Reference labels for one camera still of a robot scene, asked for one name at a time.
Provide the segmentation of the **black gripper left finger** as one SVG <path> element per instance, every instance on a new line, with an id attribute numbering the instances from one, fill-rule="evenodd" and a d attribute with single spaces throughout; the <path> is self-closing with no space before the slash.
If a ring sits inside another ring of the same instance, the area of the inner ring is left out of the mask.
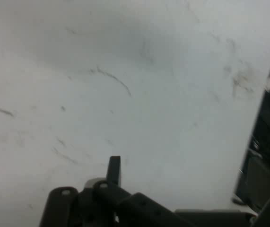
<path id="1" fill-rule="evenodd" d="M 93 193 L 99 181 L 121 185 L 121 157 L 111 156 L 105 178 L 87 181 L 82 191 L 58 187 L 50 191 L 39 226 L 41 227 L 113 227 L 114 213 L 101 204 Z"/>

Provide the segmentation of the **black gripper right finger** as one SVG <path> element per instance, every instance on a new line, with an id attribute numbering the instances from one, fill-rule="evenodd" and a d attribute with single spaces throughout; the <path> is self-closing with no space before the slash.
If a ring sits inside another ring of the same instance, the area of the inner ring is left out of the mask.
<path id="1" fill-rule="evenodd" d="M 119 218 L 122 227 L 251 227 L 256 215 L 238 210 L 179 210 L 172 212 L 142 193 L 99 181 L 94 197 Z"/>

